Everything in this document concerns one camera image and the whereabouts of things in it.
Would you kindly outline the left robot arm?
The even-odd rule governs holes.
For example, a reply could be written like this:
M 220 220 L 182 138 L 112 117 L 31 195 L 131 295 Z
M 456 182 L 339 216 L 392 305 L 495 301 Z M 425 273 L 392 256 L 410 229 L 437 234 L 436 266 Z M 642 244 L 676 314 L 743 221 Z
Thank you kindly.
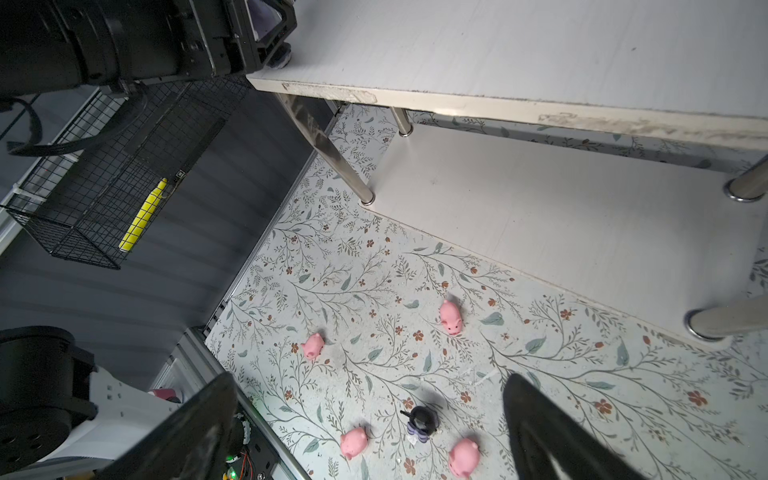
M 290 57 L 289 1 L 5 1 L 1 107 L 33 165 L 1 213 L 57 260 L 117 272 L 245 97 Z M 118 459 L 182 398 L 116 379 L 72 333 L 1 333 L 1 472 Z

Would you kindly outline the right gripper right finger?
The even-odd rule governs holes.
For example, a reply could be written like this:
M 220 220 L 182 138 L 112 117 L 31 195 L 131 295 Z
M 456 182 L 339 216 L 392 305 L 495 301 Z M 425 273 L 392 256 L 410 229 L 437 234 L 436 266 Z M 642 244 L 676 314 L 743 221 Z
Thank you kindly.
M 554 463 L 572 479 L 642 477 L 521 375 L 509 376 L 502 400 L 520 479 L 556 479 Z

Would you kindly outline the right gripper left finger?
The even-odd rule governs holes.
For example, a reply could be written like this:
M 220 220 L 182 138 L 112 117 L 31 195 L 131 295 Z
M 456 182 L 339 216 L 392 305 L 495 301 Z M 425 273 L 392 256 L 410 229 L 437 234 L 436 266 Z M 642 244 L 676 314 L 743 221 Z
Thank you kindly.
M 238 406 L 234 377 L 222 373 L 98 479 L 220 479 Z

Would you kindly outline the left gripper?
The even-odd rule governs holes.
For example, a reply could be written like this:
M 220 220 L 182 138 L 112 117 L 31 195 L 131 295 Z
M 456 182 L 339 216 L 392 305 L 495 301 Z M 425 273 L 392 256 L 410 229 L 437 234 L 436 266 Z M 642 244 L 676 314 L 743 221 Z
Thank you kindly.
M 184 78 L 250 74 L 284 59 L 290 52 L 287 38 L 297 27 L 294 3 L 264 2 L 280 14 L 281 22 L 267 37 L 257 39 L 246 1 L 176 1 L 179 74 Z

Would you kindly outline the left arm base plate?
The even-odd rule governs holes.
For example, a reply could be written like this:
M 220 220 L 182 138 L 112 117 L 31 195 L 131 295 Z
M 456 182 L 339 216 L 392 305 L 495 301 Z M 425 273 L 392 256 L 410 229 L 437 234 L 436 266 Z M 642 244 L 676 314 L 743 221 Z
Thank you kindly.
M 226 443 L 222 478 L 272 479 L 278 464 L 279 456 L 264 435 L 244 414 L 236 413 Z

